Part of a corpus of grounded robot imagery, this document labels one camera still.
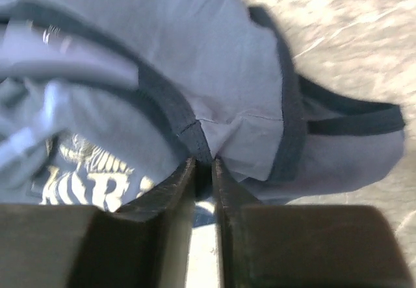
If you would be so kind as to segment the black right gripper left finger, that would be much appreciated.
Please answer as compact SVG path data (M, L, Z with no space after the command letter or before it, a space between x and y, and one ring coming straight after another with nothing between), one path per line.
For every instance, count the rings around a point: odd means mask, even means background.
M1 286L184 287L196 163L117 212L2 205Z

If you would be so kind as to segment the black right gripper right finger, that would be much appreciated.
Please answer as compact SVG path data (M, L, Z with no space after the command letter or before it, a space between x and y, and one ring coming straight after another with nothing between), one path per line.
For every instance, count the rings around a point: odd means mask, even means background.
M222 287L413 287L393 231L368 205L265 205L212 166Z

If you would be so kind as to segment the navy blue tank top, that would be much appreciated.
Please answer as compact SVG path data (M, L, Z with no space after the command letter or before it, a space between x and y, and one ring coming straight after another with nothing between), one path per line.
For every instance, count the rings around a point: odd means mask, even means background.
M400 107L296 73L243 0L1 0L1 202L114 212L199 164L265 203L350 192L402 158Z

